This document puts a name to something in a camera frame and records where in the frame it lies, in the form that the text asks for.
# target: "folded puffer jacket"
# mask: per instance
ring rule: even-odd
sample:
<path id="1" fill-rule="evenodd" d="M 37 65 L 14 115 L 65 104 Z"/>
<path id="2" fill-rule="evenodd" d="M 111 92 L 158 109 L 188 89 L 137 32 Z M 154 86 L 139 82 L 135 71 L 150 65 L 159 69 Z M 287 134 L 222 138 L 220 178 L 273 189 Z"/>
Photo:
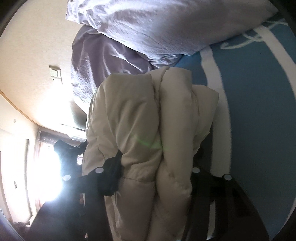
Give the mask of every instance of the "folded puffer jacket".
<path id="1" fill-rule="evenodd" d="M 114 240 L 176 241 L 191 200 L 192 158 L 208 135 L 218 93 L 191 72 L 163 67 L 112 74 L 94 94 L 83 174 L 123 155 L 119 190 L 106 197 Z"/>

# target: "pillow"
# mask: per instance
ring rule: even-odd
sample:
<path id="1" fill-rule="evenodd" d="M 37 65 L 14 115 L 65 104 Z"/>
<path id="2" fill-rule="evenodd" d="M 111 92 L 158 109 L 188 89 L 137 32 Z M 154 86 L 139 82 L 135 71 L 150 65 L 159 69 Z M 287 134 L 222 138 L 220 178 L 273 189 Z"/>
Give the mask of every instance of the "pillow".
<path id="1" fill-rule="evenodd" d="M 251 29 L 277 9 L 268 0 L 72 0 L 66 19 L 145 54 L 192 55 L 205 46 Z"/>
<path id="2" fill-rule="evenodd" d="M 184 56 L 176 67 L 219 92 L 209 145 L 211 173 L 229 173 L 257 208 L 271 239 L 296 196 L 296 37 L 280 15 Z"/>

